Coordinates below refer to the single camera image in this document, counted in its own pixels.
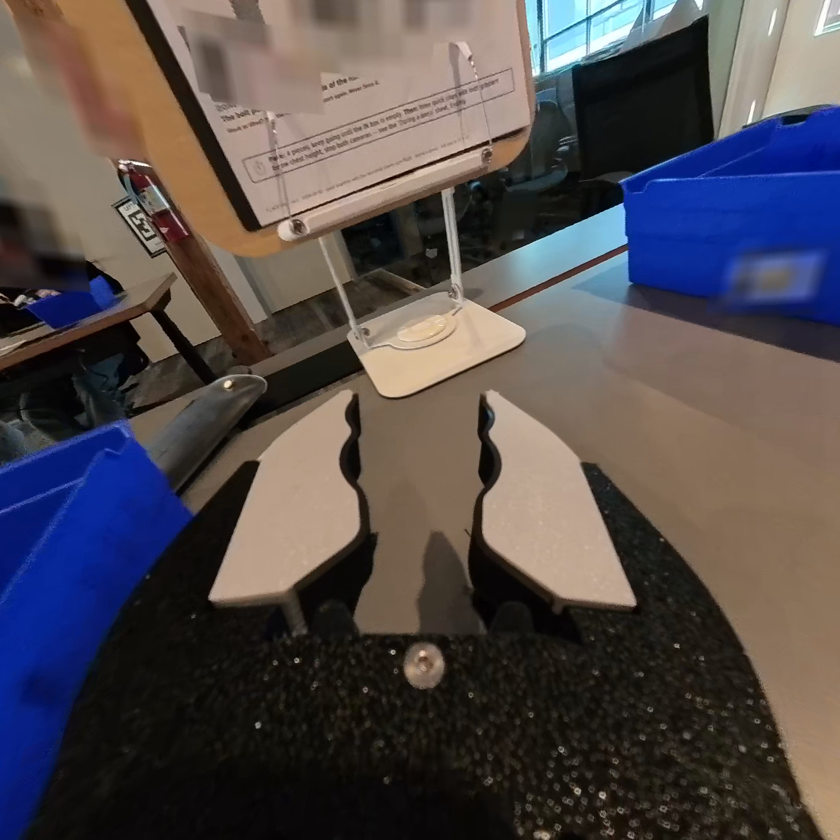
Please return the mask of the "cluster of grey office chairs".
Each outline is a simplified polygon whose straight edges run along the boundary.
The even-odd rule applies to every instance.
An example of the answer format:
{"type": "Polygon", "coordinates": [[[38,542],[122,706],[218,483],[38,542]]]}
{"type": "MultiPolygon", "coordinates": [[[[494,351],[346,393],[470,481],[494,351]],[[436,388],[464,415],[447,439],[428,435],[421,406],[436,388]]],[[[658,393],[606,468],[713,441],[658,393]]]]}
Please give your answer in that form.
{"type": "Polygon", "coordinates": [[[509,164],[469,182],[470,211],[537,213],[570,173],[571,121],[551,100],[538,101],[528,142],[509,164]]]}

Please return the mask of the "black backing board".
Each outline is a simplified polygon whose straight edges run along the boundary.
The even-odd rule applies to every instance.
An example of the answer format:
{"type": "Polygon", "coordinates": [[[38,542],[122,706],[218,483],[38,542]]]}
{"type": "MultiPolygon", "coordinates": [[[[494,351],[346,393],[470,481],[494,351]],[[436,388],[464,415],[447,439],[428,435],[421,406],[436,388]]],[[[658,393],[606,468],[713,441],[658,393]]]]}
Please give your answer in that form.
{"type": "Polygon", "coordinates": [[[153,14],[150,3],[146,1],[126,1],[125,3],[135,23],[139,26],[156,64],[162,70],[169,88],[190,125],[192,134],[202,148],[204,158],[210,164],[239,222],[250,233],[259,231],[261,226],[257,216],[249,204],[232,165],[228,162],[184,69],[175,57],[173,47],[153,14]]]}

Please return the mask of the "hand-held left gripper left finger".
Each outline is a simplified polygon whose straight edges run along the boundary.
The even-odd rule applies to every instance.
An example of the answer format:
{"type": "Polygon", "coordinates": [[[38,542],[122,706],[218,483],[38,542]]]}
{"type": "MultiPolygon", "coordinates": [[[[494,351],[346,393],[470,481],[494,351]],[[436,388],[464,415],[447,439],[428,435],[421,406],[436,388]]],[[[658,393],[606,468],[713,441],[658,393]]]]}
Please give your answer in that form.
{"type": "Polygon", "coordinates": [[[322,601],[354,610],[371,576],[371,521],[360,486],[361,411],[343,390],[283,432],[256,460],[208,601],[278,607],[294,636],[322,601]]]}

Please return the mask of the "dark framed window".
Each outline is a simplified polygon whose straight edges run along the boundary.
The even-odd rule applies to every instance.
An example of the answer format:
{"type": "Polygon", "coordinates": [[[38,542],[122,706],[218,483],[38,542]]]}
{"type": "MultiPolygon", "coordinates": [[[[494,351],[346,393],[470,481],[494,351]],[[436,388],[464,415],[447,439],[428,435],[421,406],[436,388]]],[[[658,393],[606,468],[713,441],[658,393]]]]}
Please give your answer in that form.
{"type": "Polygon", "coordinates": [[[527,1],[532,74],[563,69],[621,45],[635,25],[669,13],[675,1],[527,1]]]}

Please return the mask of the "small blue bin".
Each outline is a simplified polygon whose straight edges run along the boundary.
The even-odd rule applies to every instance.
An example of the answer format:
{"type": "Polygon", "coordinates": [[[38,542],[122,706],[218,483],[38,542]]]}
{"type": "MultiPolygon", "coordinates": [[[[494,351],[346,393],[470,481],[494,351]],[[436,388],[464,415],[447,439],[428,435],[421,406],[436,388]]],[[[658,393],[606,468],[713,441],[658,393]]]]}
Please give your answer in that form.
{"type": "Polygon", "coordinates": [[[24,310],[52,329],[63,329],[95,317],[118,303],[118,296],[107,280],[96,276],[86,289],[61,291],[35,299],[25,305],[24,310]]]}

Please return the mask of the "black mesh office chair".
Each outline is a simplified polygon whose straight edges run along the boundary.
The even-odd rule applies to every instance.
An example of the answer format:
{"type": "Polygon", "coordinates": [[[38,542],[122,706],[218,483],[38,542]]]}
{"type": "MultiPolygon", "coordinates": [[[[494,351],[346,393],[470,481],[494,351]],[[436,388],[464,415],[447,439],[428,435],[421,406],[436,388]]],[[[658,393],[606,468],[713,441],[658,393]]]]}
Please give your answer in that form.
{"type": "Polygon", "coordinates": [[[716,138],[706,15],[572,68],[581,182],[633,175],[716,138]]]}

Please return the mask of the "blue plastic bin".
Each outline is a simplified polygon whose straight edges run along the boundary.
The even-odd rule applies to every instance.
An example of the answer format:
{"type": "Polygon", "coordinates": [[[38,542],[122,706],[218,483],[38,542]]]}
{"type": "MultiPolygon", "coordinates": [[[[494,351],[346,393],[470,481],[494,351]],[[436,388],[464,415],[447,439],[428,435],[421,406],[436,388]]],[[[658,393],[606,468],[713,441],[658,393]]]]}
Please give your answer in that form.
{"type": "Polygon", "coordinates": [[[192,519],[117,422],[2,468],[1,837],[20,838],[123,604],[192,519]]]}
{"type": "Polygon", "coordinates": [[[838,106],[750,125],[622,188],[633,284],[838,326],[838,106]]]}

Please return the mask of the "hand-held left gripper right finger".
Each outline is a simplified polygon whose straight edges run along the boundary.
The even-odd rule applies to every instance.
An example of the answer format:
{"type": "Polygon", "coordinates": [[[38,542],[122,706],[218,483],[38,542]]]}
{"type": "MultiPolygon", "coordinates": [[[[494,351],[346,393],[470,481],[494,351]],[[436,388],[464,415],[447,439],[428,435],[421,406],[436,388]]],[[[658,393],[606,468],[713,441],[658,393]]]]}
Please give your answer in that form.
{"type": "Polygon", "coordinates": [[[637,599],[582,462],[557,434],[496,391],[479,399],[472,548],[554,612],[630,613],[637,599]]]}

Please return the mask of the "red fire extinguisher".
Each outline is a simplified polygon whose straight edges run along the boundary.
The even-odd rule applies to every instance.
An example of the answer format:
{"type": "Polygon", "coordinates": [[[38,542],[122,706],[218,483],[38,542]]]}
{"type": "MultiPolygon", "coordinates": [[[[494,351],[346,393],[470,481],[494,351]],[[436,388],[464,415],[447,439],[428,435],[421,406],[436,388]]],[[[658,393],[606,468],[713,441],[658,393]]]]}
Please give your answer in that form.
{"type": "Polygon", "coordinates": [[[165,244],[178,244],[192,236],[148,164],[119,160],[117,169],[125,191],[140,206],[165,244]]]}

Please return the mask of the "printed instruction sheet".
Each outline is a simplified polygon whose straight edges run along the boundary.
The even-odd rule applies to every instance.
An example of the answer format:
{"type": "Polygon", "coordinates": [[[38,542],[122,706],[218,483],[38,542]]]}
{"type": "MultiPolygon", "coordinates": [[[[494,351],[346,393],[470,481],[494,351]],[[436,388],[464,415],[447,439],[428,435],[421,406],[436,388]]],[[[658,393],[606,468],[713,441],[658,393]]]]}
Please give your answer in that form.
{"type": "Polygon", "coordinates": [[[298,238],[528,136],[521,2],[149,2],[257,216],[298,238]]]}

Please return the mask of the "wooden side table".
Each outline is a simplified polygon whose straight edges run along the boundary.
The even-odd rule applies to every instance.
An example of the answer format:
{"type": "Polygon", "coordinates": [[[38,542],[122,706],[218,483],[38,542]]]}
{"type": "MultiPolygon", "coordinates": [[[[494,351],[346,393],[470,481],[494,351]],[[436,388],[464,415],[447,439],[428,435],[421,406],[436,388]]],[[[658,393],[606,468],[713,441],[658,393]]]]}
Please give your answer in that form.
{"type": "Polygon", "coordinates": [[[172,301],[175,280],[176,274],[170,273],[158,280],[145,281],[121,293],[109,309],[69,327],[53,329],[45,325],[25,330],[17,339],[2,338],[1,372],[6,373],[32,361],[57,361],[57,354],[72,351],[78,355],[81,342],[150,315],[200,382],[205,385],[213,383],[215,373],[166,311],[172,301]]]}

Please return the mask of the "grey metal clamp lever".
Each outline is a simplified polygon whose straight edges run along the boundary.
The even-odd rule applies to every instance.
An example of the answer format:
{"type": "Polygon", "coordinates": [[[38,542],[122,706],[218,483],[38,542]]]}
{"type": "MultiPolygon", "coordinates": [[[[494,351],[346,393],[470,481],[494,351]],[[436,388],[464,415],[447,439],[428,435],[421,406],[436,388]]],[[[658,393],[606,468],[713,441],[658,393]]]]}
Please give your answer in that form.
{"type": "Polygon", "coordinates": [[[266,395],[255,374],[228,374],[182,398],[135,417],[131,429],[146,454],[181,493],[266,395]]]}

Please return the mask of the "black white marker sign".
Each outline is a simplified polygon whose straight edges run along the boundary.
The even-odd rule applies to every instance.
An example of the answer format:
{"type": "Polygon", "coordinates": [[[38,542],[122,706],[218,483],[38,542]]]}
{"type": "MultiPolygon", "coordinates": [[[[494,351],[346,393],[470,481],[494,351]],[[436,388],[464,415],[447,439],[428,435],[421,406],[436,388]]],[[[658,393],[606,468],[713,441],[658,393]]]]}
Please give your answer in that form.
{"type": "Polygon", "coordinates": [[[151,258],[166,255],[164,242],[141,206],[130,196],[112,205],[129,230],[151,258]]]}

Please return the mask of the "brown wooden post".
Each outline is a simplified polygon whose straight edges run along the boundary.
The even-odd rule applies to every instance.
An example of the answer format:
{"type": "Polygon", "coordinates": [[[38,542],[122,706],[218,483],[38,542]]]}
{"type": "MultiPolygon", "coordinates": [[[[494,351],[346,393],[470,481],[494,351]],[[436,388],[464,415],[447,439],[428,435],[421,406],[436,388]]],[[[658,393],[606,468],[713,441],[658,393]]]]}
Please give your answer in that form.
{"type": "Polygon", "coordinates": [[[207,243],[188,224],[186,234],[168,242],[167,252],[194,297],[226,342],[236,360],[250,366],[270,358],[269,347],[230,285],[207,243]]]}

